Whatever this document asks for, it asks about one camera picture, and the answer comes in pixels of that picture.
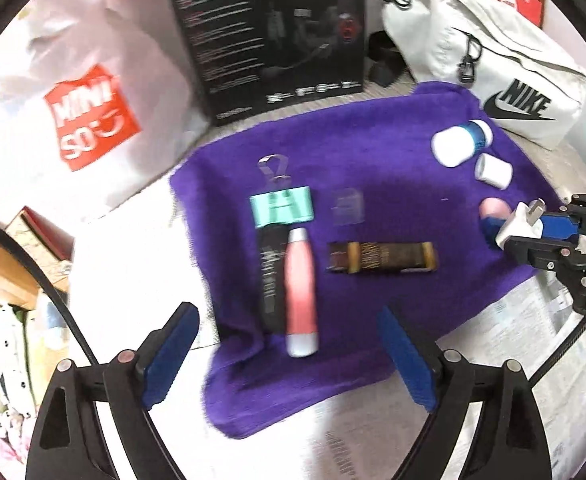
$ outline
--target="nike swoosh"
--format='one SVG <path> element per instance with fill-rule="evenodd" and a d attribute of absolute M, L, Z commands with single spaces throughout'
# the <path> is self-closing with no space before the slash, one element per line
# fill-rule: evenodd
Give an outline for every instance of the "nike swoosh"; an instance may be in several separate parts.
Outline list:
<path fill-rule="evenodd" d="M 557 119 L 550 119 L 548 117 L 540 117 L 540 116 L 532 116 L 529 114 L 512 112 L 509 110 L 502 110 L 497 103 L 495 102 L 497 96 L 500 95 L 502 92 L 497 92 L 497 94 L 489 97 L 484 103 L 484 111 L 491 119 L 515 119 L 515 120 L 525 120 L 525 121 L 556 121 Z"/>

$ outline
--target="white plastic bag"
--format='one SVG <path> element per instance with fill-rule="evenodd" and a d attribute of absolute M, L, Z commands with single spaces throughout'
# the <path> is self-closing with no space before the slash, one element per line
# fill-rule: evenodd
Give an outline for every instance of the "white plastic bag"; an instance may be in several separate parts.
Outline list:
<path fill-rule="evenodd" d="M 27 204 L 62 226 L 101 216 L 204 127 L 189 82 L 108 0 L 32 0 L 0 38 L 0 173 L 17 176 L 4 176 L 7 196 L 21 190 L 13 213 Z"/>

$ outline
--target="nike logo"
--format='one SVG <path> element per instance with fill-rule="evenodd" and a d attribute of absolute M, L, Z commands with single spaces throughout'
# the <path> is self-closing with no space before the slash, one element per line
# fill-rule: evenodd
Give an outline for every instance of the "nike logo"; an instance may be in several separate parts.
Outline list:
<path fill-rule="evenodd" d="M 508 105 L 509 108 L 515 108 L 515 110 L 500 107 L 498 102 Z M 556 121 L 557 119 L 540 115 L 549 104 L 551 104 L 551 100 L 544 94 L 515 79 L 504 92 L 497 92 L 486 100 L 484 111 L 493 119 Z"/>

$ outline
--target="purple towel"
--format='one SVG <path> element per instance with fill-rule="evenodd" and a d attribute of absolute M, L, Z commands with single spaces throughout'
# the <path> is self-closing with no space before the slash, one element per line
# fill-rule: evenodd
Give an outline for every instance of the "purple towel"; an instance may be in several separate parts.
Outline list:
<path fill-rule="evenodd" d="M 440 166 L 431 137 L 481 118 L 494 132 L 487 153 L 513 165 L 506 191 L 474 180 L 474 160 Z M 319 351 L 287 355 L 282 336 L 259 326 L 259 255 L 249 196 L 265 191 L 257 161 L 289 157 L 292 185 L 310 186 L 315 220 L 307 222 L 317 277 Z M 478 206 L 497 196 L 511 206 L 538 197 L 560 202 L 526 155 L 479 108 L 466 89 L 424 83 L 412 95 L 353 103 L 262 123 L 197 150 L 171 179 L 185 211 L 193 248 L 209 282 L 223 339 L 204 397 L 220 431 L 249 436 L 320 400 L 388 377 L 375 316 L 391 300 L 407 321 L 433 337 L 475 316 L 533 275 L 489 248 Z M 335 227 L 337 190 L 362 191 L 365 222 Z M 432 241 L 440 268 L 429 274 L 330 274 L 333 241 Z"/>

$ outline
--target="black product box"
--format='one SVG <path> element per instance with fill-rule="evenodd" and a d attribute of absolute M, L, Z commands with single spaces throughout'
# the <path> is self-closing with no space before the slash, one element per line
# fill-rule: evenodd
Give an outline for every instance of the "black product box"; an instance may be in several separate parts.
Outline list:
<path fill-rule="evenodd" d="M 361 92 L 364 0 L 171 0 L 215 124 Z"/>

